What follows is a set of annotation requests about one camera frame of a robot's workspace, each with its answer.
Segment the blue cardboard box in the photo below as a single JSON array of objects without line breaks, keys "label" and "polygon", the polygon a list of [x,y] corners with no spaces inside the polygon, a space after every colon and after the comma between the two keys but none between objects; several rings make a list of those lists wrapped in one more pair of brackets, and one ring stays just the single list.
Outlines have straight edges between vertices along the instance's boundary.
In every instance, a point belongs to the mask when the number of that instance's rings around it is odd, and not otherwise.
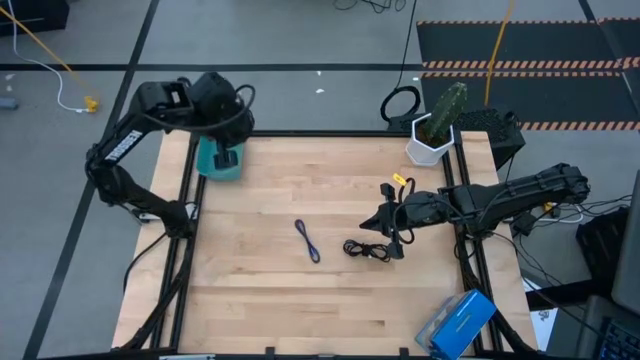
[{"label": "blue cardboard box", "polygon": [[452,296],[418,333],[416,342],[435,358],[457,359],[495,312],[496,306],[478,290]]}]

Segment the wooden tabletop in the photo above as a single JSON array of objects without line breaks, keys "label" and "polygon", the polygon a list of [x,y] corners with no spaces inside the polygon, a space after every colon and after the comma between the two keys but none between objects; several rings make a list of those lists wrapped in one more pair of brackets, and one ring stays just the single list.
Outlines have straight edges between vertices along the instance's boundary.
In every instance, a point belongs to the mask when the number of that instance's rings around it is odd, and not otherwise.
[{"label": "wooden tabletop", "polygon": [[[188,138],[174,132],[162,143],[151,190],[166,199],[178,196]],[[463,133],[463,139],[471,181],[495,184],[486,134]],[[358,225],[377,211],[384,200],[380,184],[392,183],[393,173],[415,178],[416,190],[445,186],[442,165],[414,167],[406,143],[249,139],[242,179],[206,186],[179,351],[260,354],[275,346],[280,354],[393,355],[408,347],[424,354],[415,335],[447,297],[463,291],[453,226],[416,230],[406,258],[390,263],[351,258],[342,250],[346,239],[388,243]],[[298,218],[322,256],[319,264],[311,262],[294,228]],[[136,252],[163,231],[160,223],[145,225]],[[510,236],[506,226],[497,232]],[[498,237],[484,247],[496,305],[535,347],[513,247]],[[156,304],[167,248],[168,241],[131,272],[114,346],[126,342]]]}]

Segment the yellow cable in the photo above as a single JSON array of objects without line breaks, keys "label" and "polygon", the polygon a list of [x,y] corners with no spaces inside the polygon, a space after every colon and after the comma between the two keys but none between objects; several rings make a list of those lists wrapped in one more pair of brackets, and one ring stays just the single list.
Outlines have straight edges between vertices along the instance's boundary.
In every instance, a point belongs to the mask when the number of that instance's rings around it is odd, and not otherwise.
[{"label": "yellow cable", "polygon": [[76,74],[73,70],[71,70],[71,68],[64,62],[62,61],[62,59],[60,59],[53,51],[51,51],[47,45],[45,45],[42,41],[40,41],[40,39],[38,39],[37,36],[35,36],[26,26],[24,26],[18,19],[14,18],[13,16],[11,16],[11,14],[9,14],[5,9],[3,9],[2,7],[0,7],[0,13],[2,13],[4,16],[8,17],[9,20],[13,21],[16,25],[18,25],[22,30],[24,30],[24,32],[26,32],[27,34],[29,34],[29,36],[31,36],[31,38],[38,44],[40,45],[49,55],[51,55],[52,58],[54,58],[58,63],[60,63],[60,65],[62,65],[62,67],[64,67],[69,74],[71,74],[71,76],[73,77],[73,79],[82,87],[85,88],[85,90],[87,90],[90,93],[94,93],[96,95],[96,99],[92,99],[91,97],[85,97],[85,102],[87,103],[87,106],[89,108],[89,112],[95,112],[97,109],[97,106],[100,102],[100,97],[98,96],[97,91],[93,90],[89,85],[87,85],[81,78],[80,76],[78,76],[78,74]]},{"label": "yellow cable", "polygon": [[504,29],[507,27],[507,23],[509,22],[509,18],[511,17],[511,13],[513,12],[514,5],[515,5],[515,0],[509,0],[509,9],[507,10],[507,15],[504,17],[504,20],[502,20],[502,26],[500,26],[500,33],[498,33],[498,40],[496,40],[496,46],[493,48],[491,61],[489,61],[489,73],[487,74],[487,84],[484,89],[484,106],[489,105],[489,91],[491,90],[491,75],[493,74],[493,64],[496,60],[496,55],[498,55],[498,49],[500,48],[502,35],[504,34]]}]

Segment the cactus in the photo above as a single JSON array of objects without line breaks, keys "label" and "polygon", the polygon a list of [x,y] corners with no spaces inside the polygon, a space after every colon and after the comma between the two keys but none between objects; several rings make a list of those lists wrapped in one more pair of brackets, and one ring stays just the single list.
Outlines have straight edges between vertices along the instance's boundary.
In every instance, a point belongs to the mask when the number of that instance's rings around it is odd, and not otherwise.
[{"label": "cactus", "polygon": [[437,148],[449,141],[449,127],[467,105],[467,85],[453,84],[438,99],[431,117],[418,125],[416,135],[424,144]]}]

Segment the white hexagonal pot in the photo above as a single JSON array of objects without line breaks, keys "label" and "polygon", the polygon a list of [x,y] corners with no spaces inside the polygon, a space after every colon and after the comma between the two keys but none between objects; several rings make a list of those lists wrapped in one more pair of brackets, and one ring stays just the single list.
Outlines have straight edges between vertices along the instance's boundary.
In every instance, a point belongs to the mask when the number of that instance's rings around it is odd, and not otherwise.
[{"label": "white hexagonal pot", "polygon": [[411,123],[411,140],[409,140],[409,143],[407,144],[406,151],[407,155],[409,155],[409,159],[411,159],[411,162],[416,166],[436,165],[442,155],[444,155],[444,153],[446,153],[454,143],[453,126],[449,127],[449,142],[439,148],[434,149],[418,140],[416,137],[416,126],[419,122],[422,122],[429,117],[431,117],[430,113],[419,117]]}]

